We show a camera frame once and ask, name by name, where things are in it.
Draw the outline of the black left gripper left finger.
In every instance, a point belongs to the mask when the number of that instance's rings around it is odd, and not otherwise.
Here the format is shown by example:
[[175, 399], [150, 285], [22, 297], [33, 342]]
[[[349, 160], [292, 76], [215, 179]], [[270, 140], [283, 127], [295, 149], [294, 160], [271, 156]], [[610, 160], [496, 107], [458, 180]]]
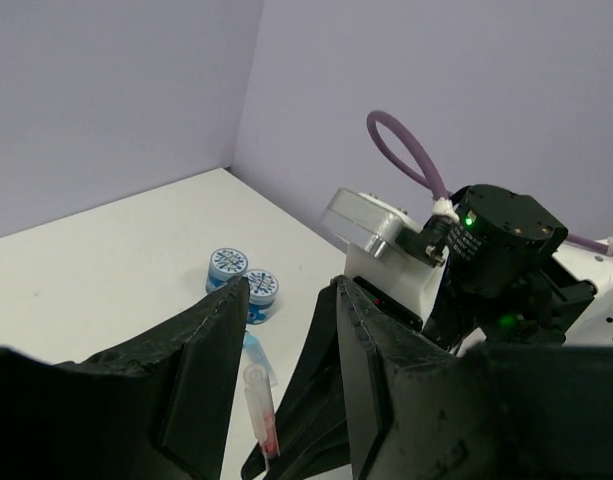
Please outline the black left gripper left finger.
[[217, 479], [248, 316], [241, 277], [87, 360], [0, 347], [0, 479]]

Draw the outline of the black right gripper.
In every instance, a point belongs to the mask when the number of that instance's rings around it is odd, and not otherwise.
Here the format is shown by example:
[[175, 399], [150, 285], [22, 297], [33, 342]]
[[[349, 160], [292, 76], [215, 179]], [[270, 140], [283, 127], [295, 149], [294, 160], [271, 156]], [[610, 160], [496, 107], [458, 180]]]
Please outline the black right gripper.
[[554, 257], [567, 228], [533, 197], [502, 187], [468, 186], [452, 198], [455, 218], [431, 215], [448, 221], [449, 254], [425, 323], [363, 279], [350, 279], [383, 312], [445, 350], [475, 331], [493, 342], [563, 344], [596, 296], [591, 281]]

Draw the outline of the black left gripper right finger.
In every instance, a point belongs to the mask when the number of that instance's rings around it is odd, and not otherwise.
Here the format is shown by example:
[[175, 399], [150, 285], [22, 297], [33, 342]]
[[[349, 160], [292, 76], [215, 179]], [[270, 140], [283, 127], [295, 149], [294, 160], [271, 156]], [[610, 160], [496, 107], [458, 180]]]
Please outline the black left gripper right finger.
[[357, 479], [613, 479], [613, 347], [479, 344], [453, 356], [337, 286]]

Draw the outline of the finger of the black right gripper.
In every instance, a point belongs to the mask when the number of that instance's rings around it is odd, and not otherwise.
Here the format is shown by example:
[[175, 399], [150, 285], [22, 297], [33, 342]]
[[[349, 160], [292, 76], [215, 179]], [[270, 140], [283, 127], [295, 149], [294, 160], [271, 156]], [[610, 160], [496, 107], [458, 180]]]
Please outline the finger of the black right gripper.
[[276, 412], [280, 455], [265, 461], [259, 446], [243, 479], [308, 479], [351, 464], [338, 343], [338, 299], [350, 284], [331, 284], [317, 297], [312, 322]]

